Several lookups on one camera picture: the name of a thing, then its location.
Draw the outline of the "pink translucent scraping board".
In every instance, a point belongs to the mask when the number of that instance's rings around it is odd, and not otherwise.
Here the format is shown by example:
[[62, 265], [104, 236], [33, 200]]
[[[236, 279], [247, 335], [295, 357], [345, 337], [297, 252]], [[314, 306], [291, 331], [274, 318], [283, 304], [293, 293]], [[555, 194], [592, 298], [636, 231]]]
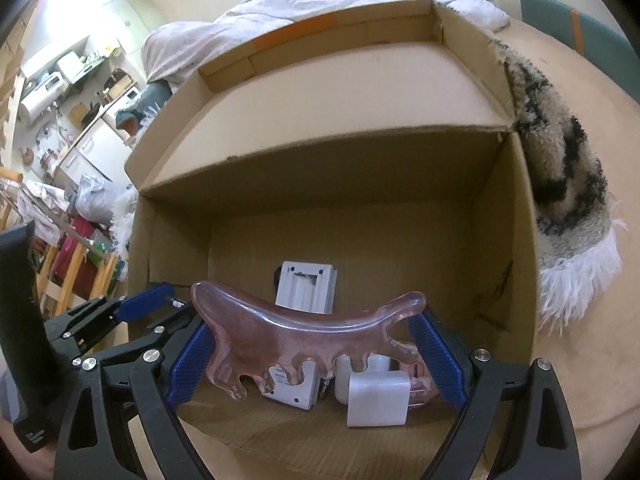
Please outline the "pink translucent scraping board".
[[413, 364], [418, 350], [393, 338], [390, 330], [426, 308], [422, 292], [406, 292], [373, 310], [315, 314], [280, 307], [214, 281], [192, 285], [191, 299], [214, 337], [206, 377], [238, 401], [247, 397], [243, 376], [252, 378], [260, 392], [270, 393], [274, 366], [297, 386], [305, 379], [307, 362], [316, 364], [326, 379], [335, 375], [341, 356], [349, 358], [356, 372], [367, 369], [372, 354]]

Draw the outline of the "pink small object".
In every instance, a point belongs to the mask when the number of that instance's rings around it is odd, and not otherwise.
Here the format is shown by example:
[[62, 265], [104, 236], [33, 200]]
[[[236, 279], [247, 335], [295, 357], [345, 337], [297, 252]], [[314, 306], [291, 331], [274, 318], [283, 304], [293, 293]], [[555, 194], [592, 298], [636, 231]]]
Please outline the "pink small object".
[[406, 372], [410, 380], [410, 408], [427, 404], [439, 395], [434, 379], [422, 359], [413, 364], [399, 363], [398, 368]]

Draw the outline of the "white remote control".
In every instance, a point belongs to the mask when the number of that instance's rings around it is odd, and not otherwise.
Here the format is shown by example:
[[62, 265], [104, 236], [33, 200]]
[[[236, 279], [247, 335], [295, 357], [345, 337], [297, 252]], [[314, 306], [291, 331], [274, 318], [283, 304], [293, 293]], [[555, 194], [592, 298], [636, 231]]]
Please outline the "white remote control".
[[[276, 304], [297, 311], [330, 314], [333, 311], [337, 270], [332, 264], [285, 261], [276, 272]], [[314, 362], [304, 363], [305, 380], [297, 386], [280, 366], [270, 368], [274, 388], [267, 398], [309, 411], [318, 401], [323, 379]]]

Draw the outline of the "white power adapter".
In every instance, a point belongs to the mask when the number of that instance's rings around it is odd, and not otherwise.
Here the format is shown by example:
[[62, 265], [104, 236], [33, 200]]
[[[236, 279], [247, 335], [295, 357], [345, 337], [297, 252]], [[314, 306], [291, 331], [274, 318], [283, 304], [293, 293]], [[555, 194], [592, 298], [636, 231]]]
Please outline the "white power adapter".
[[403, 370], [352, 375], [349, 382], [349, 428], [399, 427], [407, 421], [410, 380]]

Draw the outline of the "AA battery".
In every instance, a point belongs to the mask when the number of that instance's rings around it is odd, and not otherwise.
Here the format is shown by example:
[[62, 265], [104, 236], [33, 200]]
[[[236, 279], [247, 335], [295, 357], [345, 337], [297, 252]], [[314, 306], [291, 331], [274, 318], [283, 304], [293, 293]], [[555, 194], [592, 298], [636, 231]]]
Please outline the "AA battery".
[[318, 399], [322, 400], [325, 399], [326, 396], [328, 395], [330, 388], [332, 386], [332, 379], [321, 379], [320, 380], [320, 386], [319, 386], [319, 391], [318, 391]]

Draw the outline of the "white earbuds case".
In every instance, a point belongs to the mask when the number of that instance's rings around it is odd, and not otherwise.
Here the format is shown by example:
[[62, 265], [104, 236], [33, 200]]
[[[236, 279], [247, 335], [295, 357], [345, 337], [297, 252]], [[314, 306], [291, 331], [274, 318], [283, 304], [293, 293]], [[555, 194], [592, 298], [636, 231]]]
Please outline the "white earbuds case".
[[388, 372], [390, 370], [390, 358], [380, 354], [371, 354], [368, 357], [368, 366], [363, 372], [355, 372], [348, 356], [340, 356], [335, 362], [335, 399], [343, 405], [348, 404], [349, 382], [352, 375], [369, 375]]

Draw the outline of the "leopard pattern shaggy blanket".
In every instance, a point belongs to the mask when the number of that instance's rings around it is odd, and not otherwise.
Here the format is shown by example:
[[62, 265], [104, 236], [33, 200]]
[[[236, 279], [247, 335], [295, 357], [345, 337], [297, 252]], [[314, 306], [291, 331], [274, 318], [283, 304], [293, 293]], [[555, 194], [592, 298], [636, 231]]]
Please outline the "leopard pattern shaggy blanket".
[[622, 272], [614, 205], [600, 159], [559, 91], [528, 58], [504, 55], [537, 226], [538, 323], [560, 332]]

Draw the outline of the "white cabinet with clutter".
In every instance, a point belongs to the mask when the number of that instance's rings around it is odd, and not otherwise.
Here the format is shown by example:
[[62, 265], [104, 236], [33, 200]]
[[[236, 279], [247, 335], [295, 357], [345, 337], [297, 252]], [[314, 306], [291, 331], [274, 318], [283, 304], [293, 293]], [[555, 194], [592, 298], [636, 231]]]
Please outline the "white cabinet with clutter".
[[14, 119], [13, 169], [43, 182], [73, 186], [84, 174], [127, 184], [128, 134], [119, 110], [144, 88], [140, 49], [112, 32], [51, 39], [21, 65]]

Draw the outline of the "white bed quilt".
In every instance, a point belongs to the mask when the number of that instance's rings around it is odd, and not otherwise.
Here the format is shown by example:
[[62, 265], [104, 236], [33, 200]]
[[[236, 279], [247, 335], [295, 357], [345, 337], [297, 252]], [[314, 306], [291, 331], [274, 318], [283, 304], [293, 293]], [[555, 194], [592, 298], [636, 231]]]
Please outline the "white bed quilt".
[[[175, 92], [199, 67], [267, 32], [334, 11], [413, 0], [243, 0], [212, 22], [175, 21], [150, 32], [141, 49], [149, 84], [163, 81]], [[510, 18], [495, 0], [434, 0], [474, 25], [498, 32]]]

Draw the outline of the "brown cardboard box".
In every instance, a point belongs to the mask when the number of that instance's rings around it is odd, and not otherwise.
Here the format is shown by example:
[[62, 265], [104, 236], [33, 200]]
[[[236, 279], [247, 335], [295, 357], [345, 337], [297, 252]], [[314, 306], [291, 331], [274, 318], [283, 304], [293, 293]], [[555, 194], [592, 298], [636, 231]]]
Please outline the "brown cardboard box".
[[273, 300], [285, 261], [336, 267], [334, 309], [422, 292], [494, 360], [528, 364], [535, 206], [515, 84], [489, 32], [431, 2], [334, 11], [191, 76], [128, 159], [133, 292], [201, 280]]

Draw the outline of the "teal cushion orange stripe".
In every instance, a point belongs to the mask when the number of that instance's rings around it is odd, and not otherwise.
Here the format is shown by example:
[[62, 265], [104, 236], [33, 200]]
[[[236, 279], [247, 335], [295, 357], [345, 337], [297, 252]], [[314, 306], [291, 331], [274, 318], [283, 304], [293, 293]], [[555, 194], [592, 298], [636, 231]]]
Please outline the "teal cushion orange stripe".
[[575, 50], [639, 102], [639, 58], [627, 39], [561, 1], [520, 3], [524, 23]]

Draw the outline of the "wooden chair frame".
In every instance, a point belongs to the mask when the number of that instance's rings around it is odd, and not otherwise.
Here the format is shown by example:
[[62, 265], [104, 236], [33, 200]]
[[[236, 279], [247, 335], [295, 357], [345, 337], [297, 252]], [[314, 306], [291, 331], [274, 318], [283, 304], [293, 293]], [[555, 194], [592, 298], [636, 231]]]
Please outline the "wooden chair frame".
[[22, 222], [36, 229], [37, 300], [46, 318], [108, 295], [118, 263], [110, 245], [82, 235], [53, 196], [2, 167], [1, 229]]

